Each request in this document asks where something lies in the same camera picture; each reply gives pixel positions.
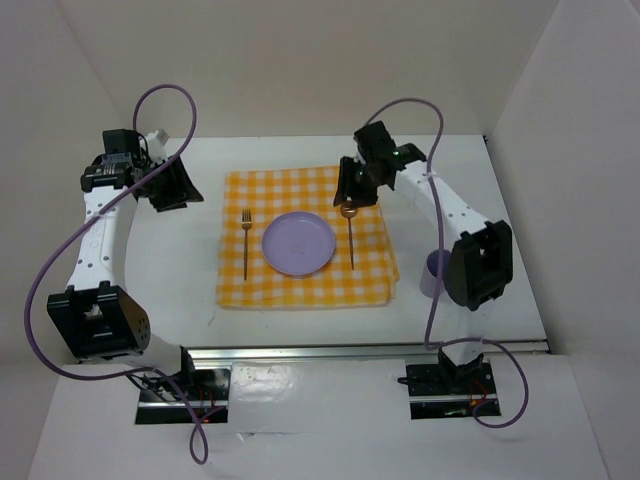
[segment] wall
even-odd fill
[[[639,46],[627,1],[561,0],[489,142],[547,332],[571,355],[614,479],[640,469]]]
[[[79,177],[101,151],[101,132],[120,117],[59,9],[47,0],[7,0],[0,15],[0,478],[27,475],[55,386],[30,352],[24,298],[38,268],[83,219]],[[36,333],[57,361],[66,347],[44,309],[64,288],[67,255],[44,280]]]
[[[348,135],[406,95],[438,99],[449,134],[487,133],[557,0],[58,3],[123,118],[150,85],[176,82],[198,102],[197,134],[224,137]],[[179,136],[183,102],[150,99],[142,126]],[[436,129],[400,110],[395,131]]]

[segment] yellow checkered cloth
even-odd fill
[[[332,206],[338,168],[320,167],[265,172],[232,172],[224,194],[224,223],[219,249],[218,303],[223,307],[335,308],[383,305],[395,296],[398,281],[391,242],[378,205],[362,208],[352,220],[355,270],[349,257],[349,230]],[[242,209],[251,209],[249,268],[244,280]],[[336,234],[336,251],[319,272],[291,277],[264,259],[261,242],[269,223],[292,211],[324,218]]]

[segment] fork handle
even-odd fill
[[[247,280],[247,263],[249,260],[249,231],[244,231],[244,279]]]

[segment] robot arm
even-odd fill
[[[374,205],[378,187],[387,185],[437,225],[424,153],[413,144],[396,146],[382,122],[364,126],[355,132],[354,139],[358,146],[356,156],[340,160],[334,206]],[[460,307],[457,317],[448,320],[456,323],[456,338],[481,338],[491,313],[490,300],[500,297],[513,278],[511,228],[503,220],[490,222],[440,177],[431,175],[443,216],[444,287],[448,298]],[[440,350],[440,363],[455,381],[479,366],[481,352],[479,344],[452,345]]]
[[[80,180],[85,221],[123,188],[167,161],[164,145],[168,136],[164,131],[142,137],[142,142],[140,137],[131,130],[103,132],[105,154],[85,169]],[[149,198],[159,212],[203,200],[177,159],[134,195],[105,212],[85,233],[67,288],[47,301],[49,316],[79,360],[140,356],[149,346],[149,317],[127,294],[124,282],[127,241],[141,197]],[[173,350],[178,356],[178,348]]]

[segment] plate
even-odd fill
[[[280,215],[262,236],[267,263],[286,275],[309,275],[321,269],[335,249],[336,236],[329,224],[310,212]]]

